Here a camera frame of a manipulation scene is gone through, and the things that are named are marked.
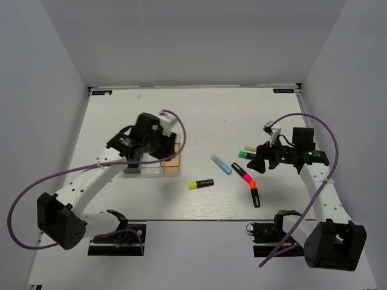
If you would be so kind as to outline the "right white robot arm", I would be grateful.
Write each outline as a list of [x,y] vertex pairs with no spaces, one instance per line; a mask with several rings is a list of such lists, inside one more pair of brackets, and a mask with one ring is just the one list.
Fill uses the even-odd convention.
[[354,271],[357,268],[367,233],[345,211],[334,184],[328,179],[329,160],[316,150],[312,128],[293,128],[290,145],[280,141],[281,127],[264,126],[270,139],[256,148],[247,167],[261,174],[279,164],[296,168],[313,203],[315,220],[302,220],[296,210],[279,210],[270,224],[252,223],[246,230],[257,244],[294,242],[303,252],[310,268]]

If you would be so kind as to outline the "pink highlighter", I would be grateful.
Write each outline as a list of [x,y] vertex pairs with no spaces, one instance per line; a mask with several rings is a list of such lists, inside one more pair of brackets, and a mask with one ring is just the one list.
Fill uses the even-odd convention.
[[232,168],[235,170],[235,172],[247,183],[250,183],[253,178],[237,163],[231,164]]

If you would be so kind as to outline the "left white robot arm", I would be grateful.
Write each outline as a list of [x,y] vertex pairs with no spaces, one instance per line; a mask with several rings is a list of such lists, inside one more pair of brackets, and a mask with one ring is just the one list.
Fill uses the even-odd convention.
[[52,195],[37,199],[37,225],[64,250],[74,248],[83,238],[110,236],[123,240],[128,233],[127,218],[115,211],[85,213],[87,205],[112,179],[130,165],[144,164],[143,155],[169,161],[175,151],[179,122],[177,114],[162,110],[158,116],[142,113],[134,125],[121,129],[106,144],[95,163]]

